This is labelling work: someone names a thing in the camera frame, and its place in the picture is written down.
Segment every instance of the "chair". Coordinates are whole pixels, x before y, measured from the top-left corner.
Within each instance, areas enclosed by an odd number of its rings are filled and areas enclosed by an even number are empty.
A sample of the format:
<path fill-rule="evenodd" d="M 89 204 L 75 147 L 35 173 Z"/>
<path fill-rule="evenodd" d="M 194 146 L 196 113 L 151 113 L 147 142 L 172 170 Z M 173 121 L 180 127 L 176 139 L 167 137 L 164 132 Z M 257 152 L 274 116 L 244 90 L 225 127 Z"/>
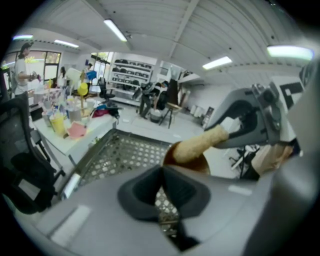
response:
<path fill-rule="evenodd" d="M 54 184 L 65 172 L 56 170 L 33 147 L 29 118 L 24 102 L 11 99 L 0 105 L 0 188 L 14 206 L 24 214 L 42 212 L 57 195 Z M 39 191 L 34 198 L 23 190 L 22 183 Z"/>

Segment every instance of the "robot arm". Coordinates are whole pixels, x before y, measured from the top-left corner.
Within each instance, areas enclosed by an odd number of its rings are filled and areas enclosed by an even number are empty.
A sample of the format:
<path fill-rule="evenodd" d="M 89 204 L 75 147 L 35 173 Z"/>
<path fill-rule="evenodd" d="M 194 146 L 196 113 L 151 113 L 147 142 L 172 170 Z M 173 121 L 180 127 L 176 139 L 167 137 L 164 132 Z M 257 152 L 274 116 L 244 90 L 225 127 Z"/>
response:
<path fill-rule="evenodd" d="M 218 144 L 221 149 L 259 144 L 274 145 L 281 140 L 283 104 L 273 82 L 268 87 L 254 84 L 251 88 L 229 93 L 212 117 L 206 130 L 221 124 L 225 118 L 239 118 L 240 129 Z"/>

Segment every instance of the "yellow balloon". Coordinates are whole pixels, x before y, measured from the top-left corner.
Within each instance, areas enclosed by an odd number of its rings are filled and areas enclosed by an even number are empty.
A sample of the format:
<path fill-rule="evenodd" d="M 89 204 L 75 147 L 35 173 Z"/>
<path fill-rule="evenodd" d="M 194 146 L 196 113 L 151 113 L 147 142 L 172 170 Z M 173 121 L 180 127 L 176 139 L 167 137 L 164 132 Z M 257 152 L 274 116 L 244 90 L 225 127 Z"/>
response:
<path fill-rule="evenodd" d="M 88 85 L 85 82 L 83 82 L 82 84 L 80 84 L 77 91 L 80 96 L 86 95 L 88 93 Z"/>

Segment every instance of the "window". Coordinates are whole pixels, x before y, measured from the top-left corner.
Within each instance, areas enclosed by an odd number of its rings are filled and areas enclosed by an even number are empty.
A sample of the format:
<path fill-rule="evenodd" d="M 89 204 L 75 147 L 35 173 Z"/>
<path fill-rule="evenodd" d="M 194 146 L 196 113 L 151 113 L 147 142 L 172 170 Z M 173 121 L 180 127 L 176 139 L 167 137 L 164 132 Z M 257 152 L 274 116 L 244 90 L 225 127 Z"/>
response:
<path fill-rule="evenodd" d="M 54 79 L 57 77 L 58 66 L 57 65 L 46 65 L 44 69 L 44 80 Z"/>
<path fill-rule="evenodd" d="M 45 63 L 59 64 L 61 54 L 59 52 L 48 52 Z"/>
<path fill-rule="evenodd" d="M 17 56 L 17 51 L 9 53 L 3 58 L 1 62 L 2 74 L 4 75 L 4 80 L 7 87 L 9 86 L 9 81 L 8 76 L 5 76 L 5 72 L 9 72 L 9 70 L 7 69 L 15 65 Z M 30 54 L 24 60 L 26 72 L 27 74 L 36 72 L 45 81 L 56 78 L 58 76 L 60 58 L 61 52 L 31 50 Z"/>
<path fill-rule="evenodd" d="M 30 51 L 29 55 L 24 59 L 26 66 L 26 73 L 37 73 L 41 77 L 44 76 L 45 70 L 45 51 Z"/>

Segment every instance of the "white table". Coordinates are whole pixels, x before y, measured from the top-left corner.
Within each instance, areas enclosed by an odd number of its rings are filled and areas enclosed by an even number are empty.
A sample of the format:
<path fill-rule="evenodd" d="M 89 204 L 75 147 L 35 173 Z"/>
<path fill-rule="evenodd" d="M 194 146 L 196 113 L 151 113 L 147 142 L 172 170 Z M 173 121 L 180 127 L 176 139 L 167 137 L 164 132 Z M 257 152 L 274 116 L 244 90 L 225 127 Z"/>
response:
<path fill-rule="evenodd" d="M 63 138 L 58 136 L 54 132 L 52 127 L 47 127 L 43 118 L 33 122 L 33 124 L 40 133 L 42 142 L 46 150 L 50 154 L 50 157 L 54 160 L 54 162 L 56 162 L 58 167 L 61 169 L 62 166 L 53 154 L 53 152 L 51 151 L 51 149 L 49 148 L 48 143 L 54 146 L 63 155 L 69 157 L 70 161 L 75 166 L 76 163 L 72 158 L 71 153 L 74 152 L 76 149 L 87 147 L 92 140 L 94 140 L 97 136 L 99 136 L 103 131 L 106 130 L 108 124 L 112 124 L 112 128 L 116 128 L 116 121 L 117 120 L 109 114 L 92 118 L 88 125 L 86 135 L 78 139 L 72 139 L 70 137 Z M 64 120 L 64 127 L 69 128 L 70 126 L 70 121 L 68 119 Z"/>

